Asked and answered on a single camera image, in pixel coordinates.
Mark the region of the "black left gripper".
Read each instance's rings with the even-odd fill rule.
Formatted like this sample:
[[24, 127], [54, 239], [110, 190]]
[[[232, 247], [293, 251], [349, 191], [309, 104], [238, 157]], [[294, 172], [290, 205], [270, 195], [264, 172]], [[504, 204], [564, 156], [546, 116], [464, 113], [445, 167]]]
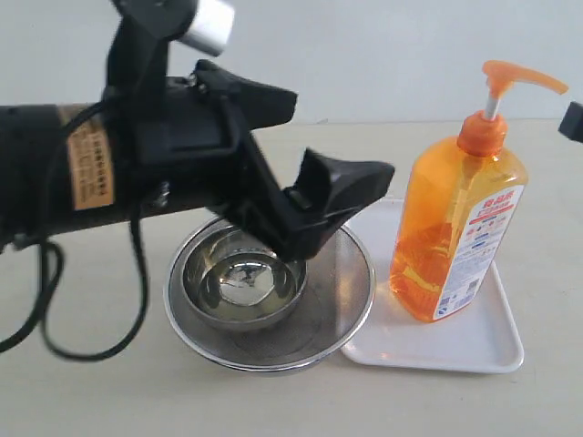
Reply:
[[237, 76], [208, 59], [196, 86], [172, 77], [158, 106], [113, 112], [117, 220], [207, 208], [284, 259], [310, 259], [357, 211], [382, 198], [395, 168], [306, 149], [282, 188], [254, 136], [289, 123], [298, 94]]

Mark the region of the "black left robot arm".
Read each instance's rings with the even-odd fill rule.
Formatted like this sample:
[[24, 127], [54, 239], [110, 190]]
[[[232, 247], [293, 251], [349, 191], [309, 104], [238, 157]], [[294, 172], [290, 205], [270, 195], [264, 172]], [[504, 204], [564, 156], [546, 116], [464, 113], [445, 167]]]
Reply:
[[288, 123], [294, 92], [200, 60], [194, 80], [171, 77], [150, 120], [124, 102], [67, 135], [75, 107], [1, 110], [1, 240], [205, 208], [284, 260], [313, 258], [347, 220], [382, 198], [394, 168], [303, 154], [281, 188], [253, 135]]

